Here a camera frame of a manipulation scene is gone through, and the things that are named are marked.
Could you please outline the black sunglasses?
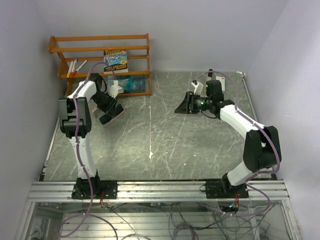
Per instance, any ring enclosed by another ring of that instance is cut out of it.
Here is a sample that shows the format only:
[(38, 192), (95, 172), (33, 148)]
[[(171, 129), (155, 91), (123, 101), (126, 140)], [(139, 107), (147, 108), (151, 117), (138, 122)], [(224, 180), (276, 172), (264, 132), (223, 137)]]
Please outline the black sunglasses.
[(98, 115), (97, 115), (98, 122), (103, 126), (107, 126), (112, 121), (114, 121), (117, 117), (123, 114), (126, 109), (121, 104), (119, 104), (119, 105), (110, 107), (107, 111), (103, 111), (98, 107), (96, 108), (96, 110), (98, 111)]

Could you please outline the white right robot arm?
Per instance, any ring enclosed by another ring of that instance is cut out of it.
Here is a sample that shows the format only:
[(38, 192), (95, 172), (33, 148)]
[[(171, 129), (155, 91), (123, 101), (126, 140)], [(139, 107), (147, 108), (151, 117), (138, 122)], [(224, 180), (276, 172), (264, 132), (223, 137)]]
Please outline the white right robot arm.
[(242, 162), (219, 181), (224, 197), (233, 197), (239, 186), (262, 170), (280, 166), (279, 134), (274, 126), (258, 123), (237, 108), (232, 100), (224, 99), (219, 80), (209, 80), (206, 84), (194, 80), (191, 84), (194, 91), (186, 92), (174, 112), (187, 115), (209, 111), (214, 118), (233, 127), (245, 140)]

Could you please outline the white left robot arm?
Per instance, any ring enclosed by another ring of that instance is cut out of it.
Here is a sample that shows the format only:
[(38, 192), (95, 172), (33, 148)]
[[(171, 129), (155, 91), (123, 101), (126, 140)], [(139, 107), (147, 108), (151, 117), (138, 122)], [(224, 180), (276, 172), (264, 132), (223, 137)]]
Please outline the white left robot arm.
[(90, 148), (92, 118), (88, 102), (92, 100), (96, 104), (95, 116), (102, 126), (107, 126), (125, 110), (118, 104), (118, 94), (122, 92), (118, 80), (107, 86), (101, 75), (92, 73), (73, 93), (58, 100), (59, 127), (71, 143), (77, 161), (73, 199), (96, 199), (103, 192)]

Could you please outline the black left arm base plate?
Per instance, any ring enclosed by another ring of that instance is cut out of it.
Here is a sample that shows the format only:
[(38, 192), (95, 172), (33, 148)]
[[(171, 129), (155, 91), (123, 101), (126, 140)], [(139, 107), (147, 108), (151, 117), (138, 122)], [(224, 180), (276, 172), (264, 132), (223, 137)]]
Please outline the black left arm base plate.
[[(116, 199), (118, 183), (116, 181), (101, 180), (92, 182), (93, 199)], [(91, 188), (88, 180), (78, 181), (74, 184), (71, 198), (74, 200), (90, 200), (92, 198)]]

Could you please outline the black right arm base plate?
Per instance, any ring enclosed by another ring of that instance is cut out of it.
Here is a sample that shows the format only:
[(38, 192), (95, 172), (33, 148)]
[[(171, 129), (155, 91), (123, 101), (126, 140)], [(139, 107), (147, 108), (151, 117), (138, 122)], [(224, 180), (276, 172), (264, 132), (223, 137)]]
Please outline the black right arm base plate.
[(232, 186), (223, 179), (212, 179), (204, 184), (207, 199), (240, 199), (249, 197), (248, 189), (245, 184)]

